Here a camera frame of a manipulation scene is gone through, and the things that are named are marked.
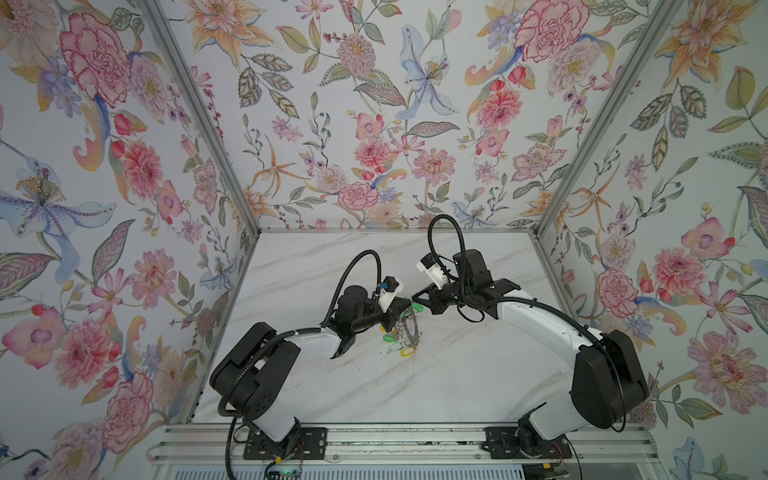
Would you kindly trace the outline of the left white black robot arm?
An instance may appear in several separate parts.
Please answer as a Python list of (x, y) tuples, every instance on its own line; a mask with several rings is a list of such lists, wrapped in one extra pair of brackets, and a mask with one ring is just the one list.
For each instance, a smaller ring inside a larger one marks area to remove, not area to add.
[(339, 358), (358, 335), (375, 326), (389, 332), (411, 310), (412, 301), (389, 278), (372, 294), (357, 285), (346, 288), (318, 326), (280, 333), (265, 322), (255, 324), (211, 374), (209, 385), (220, 395), (218, 415), (246, 426), (268, 458), (288, 458), (299, 448), (301, 423), (279, 395), (297, 362)]

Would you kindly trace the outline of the large metal keyring with keys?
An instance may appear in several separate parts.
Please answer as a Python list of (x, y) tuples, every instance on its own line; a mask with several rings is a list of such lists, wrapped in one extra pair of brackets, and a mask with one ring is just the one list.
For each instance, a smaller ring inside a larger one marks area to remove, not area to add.
[(408, 310), (400, 315), (391, 330), (386, 331), (381, 327), (382, 339), (387, 344), (389, 354), (397, 354), (407, 358), (417, 351), (421, 338), (418, 316), (423, 311), (422, 305), (413, 303)]

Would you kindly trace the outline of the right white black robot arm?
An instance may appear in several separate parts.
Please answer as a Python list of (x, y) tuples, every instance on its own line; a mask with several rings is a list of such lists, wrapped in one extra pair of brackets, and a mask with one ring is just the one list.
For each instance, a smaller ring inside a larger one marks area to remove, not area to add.
[(430, 285), (415, 301), (439, 315), (468, 307), (511, 325), (560, 357), (573, 372), (570, 390), (523, 415), (512, 435), (515, 453), (541, 457), (566, 434), (592, 426), (623, 427), (628, 414), (650, 396), (632, 340), (620, 331), (602, 333), (529, 295), (518, 284), (493, 279), (482, 254), (470, 249), (453, 257), (448, 273), (433, 254), (417, 264)]

